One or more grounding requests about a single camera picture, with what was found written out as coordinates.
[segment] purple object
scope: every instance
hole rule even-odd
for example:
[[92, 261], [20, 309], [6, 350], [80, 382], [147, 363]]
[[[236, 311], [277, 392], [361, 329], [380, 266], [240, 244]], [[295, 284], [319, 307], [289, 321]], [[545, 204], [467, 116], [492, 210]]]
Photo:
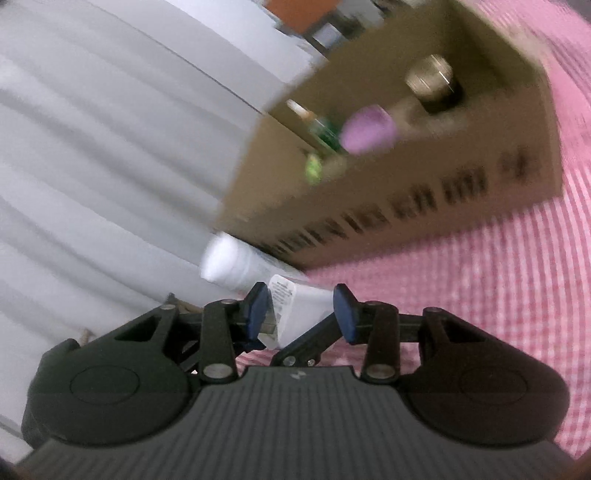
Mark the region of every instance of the purple object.
[[340, 145], [352, 155], [362, 155], [394, 146], [398, 129], [392, 117], [379, 105], [354, 113], [340, 132]]

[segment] curtain fold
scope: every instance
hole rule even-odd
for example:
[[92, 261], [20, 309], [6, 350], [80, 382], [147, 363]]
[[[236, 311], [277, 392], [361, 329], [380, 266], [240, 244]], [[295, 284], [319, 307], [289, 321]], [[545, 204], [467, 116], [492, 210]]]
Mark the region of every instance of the curtain fold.
[[0, 4], [0, 455], [48, 348], [232, 296], [199, 261], [259, 115], [90, 3]]

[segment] orange object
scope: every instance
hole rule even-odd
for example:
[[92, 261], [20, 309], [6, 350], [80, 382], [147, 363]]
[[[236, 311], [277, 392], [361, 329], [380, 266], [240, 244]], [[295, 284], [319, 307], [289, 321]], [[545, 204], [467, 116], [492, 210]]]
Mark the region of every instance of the orange object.
[[269, 0], [265, 8], [302, 35], [338, 4], [339, 0]]

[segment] brown cardboard box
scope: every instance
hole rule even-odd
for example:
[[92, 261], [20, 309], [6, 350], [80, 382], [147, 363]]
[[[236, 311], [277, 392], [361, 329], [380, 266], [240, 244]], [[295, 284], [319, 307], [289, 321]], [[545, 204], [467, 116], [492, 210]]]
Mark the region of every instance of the brown cardboard box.
[[[336, 122], [407, 98], [408, 69], [442, 54], [466, 91], [462, 127], [401, 141], [344, 176], [306, 185], [315, 146], [287, 98]], [[543, 68], [455, 0], [389, 20], [337, 49], [260, 123], [216, 227], [298, 267], [377, 254], [561, 192], [557, 124]]]

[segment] pink checkered cloth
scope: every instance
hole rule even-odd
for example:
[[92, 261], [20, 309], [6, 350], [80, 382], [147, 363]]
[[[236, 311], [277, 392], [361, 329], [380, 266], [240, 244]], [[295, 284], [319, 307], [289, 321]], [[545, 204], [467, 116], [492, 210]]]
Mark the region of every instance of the pink checkered cloth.
[[[480, 7], [501, 25], [527, 28], [552, 53], [546, 63], [560, 122], [564, 197], [310, 277], [327, 286], [344, 282], [359, 300], [392, 303], [402, 313], [440, 306], [551, 365], [571, 394], [557, 442], [578, 457], [591, 447], [591, 25], [549, 0]], [[268, 365], [272, 355], [253, 352], [239, 364]], [[341, 339], [321, 365], [358, 369], [363, 355], [363, 346]], [[403, 372], [417, 365], [416, 347], [403, 346]]]

